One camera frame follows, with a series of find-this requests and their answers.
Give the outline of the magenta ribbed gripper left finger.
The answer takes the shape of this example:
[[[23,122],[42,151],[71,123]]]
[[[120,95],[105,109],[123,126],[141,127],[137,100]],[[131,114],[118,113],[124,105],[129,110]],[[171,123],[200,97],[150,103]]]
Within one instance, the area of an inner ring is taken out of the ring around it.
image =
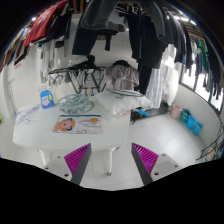
[[[64,157],[64,160],[72,174],[72,183],[76,185],[81,183],[91,153],[91,144],[86,144]]]

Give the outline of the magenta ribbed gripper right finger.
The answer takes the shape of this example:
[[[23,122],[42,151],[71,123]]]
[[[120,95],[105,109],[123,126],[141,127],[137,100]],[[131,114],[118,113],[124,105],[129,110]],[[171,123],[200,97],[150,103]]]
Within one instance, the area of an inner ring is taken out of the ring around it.
[[[153,180],[151,177],[151,172],[158,160],[159,155],[136,143],[132,144],[131,153],[143,185],[152,183]]]

